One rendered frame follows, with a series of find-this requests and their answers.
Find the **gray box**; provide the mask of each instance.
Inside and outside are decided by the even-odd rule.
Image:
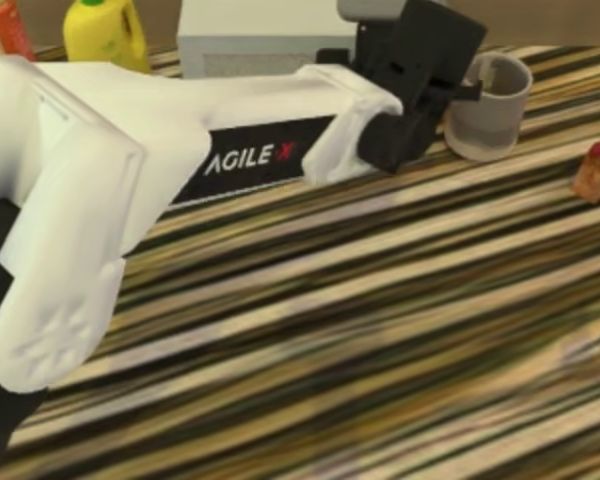
[[[322,48],[354,52],[357,25],[335,0],[183,0],[178,49],[184,78],[282,75]]]

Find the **striped surface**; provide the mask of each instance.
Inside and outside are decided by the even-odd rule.
[[[0,479],[600,479],[600,48],[511,51],[510,159],[168,212]]]

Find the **yellow detergent bottle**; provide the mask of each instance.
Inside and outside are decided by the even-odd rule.
[[[76,0],[65,17],[70,62],[111,62],[151,72],[147,42],[133,0]]]

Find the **agilex logo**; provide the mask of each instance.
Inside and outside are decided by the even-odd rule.
[[[224,172],[266,167],[271,162],[286,162],[292,159],[300,142],[284,142],[279,146],[273,143],[264,147],[231,150],[225,155],[216,154],[203,175],[221,175]]]
[[[175,204],[248,192],[304,176],[302,161],[333,117],[211,132],[212,149]]]

